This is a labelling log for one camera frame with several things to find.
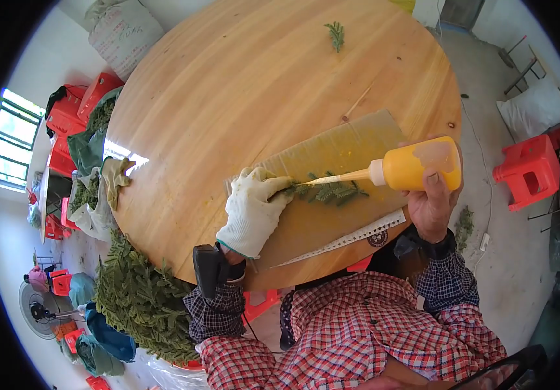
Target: pink cloth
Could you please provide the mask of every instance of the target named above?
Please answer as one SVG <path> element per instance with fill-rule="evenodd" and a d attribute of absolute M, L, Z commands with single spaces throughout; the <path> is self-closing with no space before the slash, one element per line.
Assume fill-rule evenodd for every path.
<path fill-rule="evenodd" d="M 48 292 L 48 275 L 40 266 L 36 265 L 28 272 L 28 283 L 33 286 L 36 292 Z"/>

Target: plaid shirt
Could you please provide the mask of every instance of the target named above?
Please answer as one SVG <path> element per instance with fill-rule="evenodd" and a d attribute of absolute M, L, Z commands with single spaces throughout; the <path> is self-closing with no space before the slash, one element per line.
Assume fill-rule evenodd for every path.
<path fill-rule="evenodd" d="M 213 300 L 195 289 L 184 302 L 213 388 L 351 388 L 378 376 L 389 355 L 428 379 L 459 381 L 506 357 L 460 255 L 431 261 L 416 285 L 366 271 L 296 291 L 297 343 L 278 362 L 265 344 L 241 337 L 241 287 L 220 286 Z M 427 311 L 416 309 L 417 292 Z"/>

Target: work glove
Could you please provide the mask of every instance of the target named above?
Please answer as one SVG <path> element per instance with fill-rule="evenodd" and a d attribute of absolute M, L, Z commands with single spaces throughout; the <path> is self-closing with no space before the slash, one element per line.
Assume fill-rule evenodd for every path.
<path fill-rule="evenodd" d="M 293 194 L 277 192 L 291 184 L 290 177 L 276 177 L 261 167 L 241 171 L 232 181 L 232 194 L 226 202 L 228 222 L 217 232 L 217 241 L 244 257 L 259 258 L 280 214 L 293 200 Z"/>
<path fill-rule="evenodd" d="M 128 160 L 128 157 L 124 157 L 123 160 L 107 157 L 102 163 L 100 176 L 104 178 L 106 184 L 106 201 L 113 211 L 118 209 L 120 186 L 128 185 L 132 181 L 126 176 L 126 171 L 135 164 L 136 162 Z"/>

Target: orange glue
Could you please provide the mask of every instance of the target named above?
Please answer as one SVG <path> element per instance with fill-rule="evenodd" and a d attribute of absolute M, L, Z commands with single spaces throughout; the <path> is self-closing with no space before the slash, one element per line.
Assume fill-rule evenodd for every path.
<path fill-rule="evenodd" d="M 427 168 L 439 171 L 450 191 L 460 186 L 462 164 L 458 147 L 450 136 L 389 150 L 383 159 L 371 161 L 366 169 L 322 177 L 304 184 L 370 179 L 375 185 L 388 185 L 393 190 L 425 191 L 423 173 Z"/>

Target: black wrist strap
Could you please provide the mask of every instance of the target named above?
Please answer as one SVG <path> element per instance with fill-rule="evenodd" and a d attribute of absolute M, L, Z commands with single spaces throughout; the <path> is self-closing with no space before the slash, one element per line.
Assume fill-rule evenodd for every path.
<path fill-rule="evenodd" d="M 204 298 L 213 299 L 218 285 L 243 276 L 245 261 L 230 265 L 219 243 L 215 243 L 215 246 L 198 245 L 193 247 L 193 269 L 200 293 Z"/>
<path fill-rule="evenodd" d="M 432 244 L 421 238 L 416 231 L 416 227 L 412 224 L 397 240 L 393 253 L 398 259 L 401 259 L 404 254 L 416 249 L 420 250 L 425 257 L 431 260 L 442 260 L 455 252 L 456 247 L 455 235 L 450 229 L 447 229 L 444 240 Z"/>

